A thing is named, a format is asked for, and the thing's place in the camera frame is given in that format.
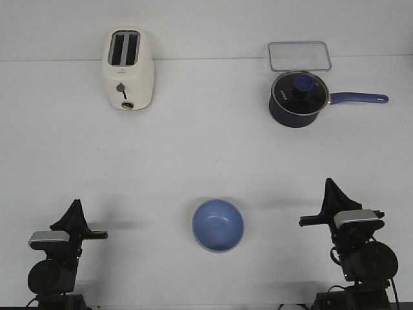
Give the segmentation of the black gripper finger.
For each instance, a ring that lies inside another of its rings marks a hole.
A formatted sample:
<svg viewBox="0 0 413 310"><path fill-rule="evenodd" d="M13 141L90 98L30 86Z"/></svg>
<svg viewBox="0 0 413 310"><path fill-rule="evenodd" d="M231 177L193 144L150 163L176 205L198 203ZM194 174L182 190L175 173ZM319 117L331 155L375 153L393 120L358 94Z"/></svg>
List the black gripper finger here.
<svg viewBox="0 0 413 310"><path fill-rule="evenodd" d="M83 212L83 206L81 204L81 200L78 200L78 202L79 202L79 218L80 218L79 226L80 226L80 230L81 230L81 232L90 232L90 228L89 228L89 226L86 222L85 215L84 215L84 212Z"/></svg>
<svg viewBox="0 0 413 310"><path fill-rule="evenodd" d="M351 200L335 183L330 180L330 210L338 213L341 211L356 211L361 210L362 204Z"/></svg>
<svg viewBox="0 0 413 310"><path fill-rule="evenodd" d="M50 226L51 230L74 230L79 227L79 199L75 199L60 220Z"/></svg>
<svg viewBox="0 0 413 310"><path fill-rule="evenodd" d="M322 216L329 216L332 210L332 203L330 199L333 194L333 179L327 178L325 181L325 193L323 197L323 203L321 206L320 215Z"/></svg>

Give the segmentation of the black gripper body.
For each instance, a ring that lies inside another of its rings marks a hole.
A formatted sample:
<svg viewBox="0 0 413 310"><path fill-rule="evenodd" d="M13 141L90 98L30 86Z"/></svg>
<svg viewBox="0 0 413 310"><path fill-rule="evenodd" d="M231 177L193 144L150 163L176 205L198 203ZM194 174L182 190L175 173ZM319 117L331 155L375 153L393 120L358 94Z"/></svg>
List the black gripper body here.
<svg viewBox="0 0 413 310"><path fill-rule="evenodd" d="M331 232L332 243L336 247L360 247L362 244L369 241L374 233L383 228L385 222L383 218L385 213L382 211L374 211L379 217L377 222L351 223L344 224L340 229L337 229L334 223L334 216L302 216L299 219L301 227L311 225L328 225Z"/></svg>
<svg viewBox="0 0 413 310"><path fill-rule="evenodd" d="M85 240L105 240L108 238L107 231L93 231L85 227L74 227L67 229L66 232L69 234L67 245L69 251L79 251Z"/></svg>

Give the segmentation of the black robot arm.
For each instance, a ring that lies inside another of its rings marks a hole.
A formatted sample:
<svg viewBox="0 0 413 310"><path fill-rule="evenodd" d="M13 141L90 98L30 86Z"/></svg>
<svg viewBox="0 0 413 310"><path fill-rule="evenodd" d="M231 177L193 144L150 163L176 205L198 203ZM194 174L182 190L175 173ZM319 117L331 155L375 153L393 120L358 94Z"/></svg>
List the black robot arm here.
<svg viewBox="0 0 413 310"><path fill-rule="evenodd" d="M31 268L27 280L38 309L89 309L83 295L73 294L82 243L107 238L107 231L88 227L80 199L75 199L48 231L31 235L29 247L46 254L44 260Z"/></svg>
<svg viewBox="0 0 413 310"><path fill-rule="evenodd" d="M350 285L333 285L318 293L312 309L390 309L387 288L394 285L399 264L394 251L377 241L374 233L383 228L384 212L364 209L327 178L319 214L302 216L299 226L327 225L333 246L332 261Z"/></svg>

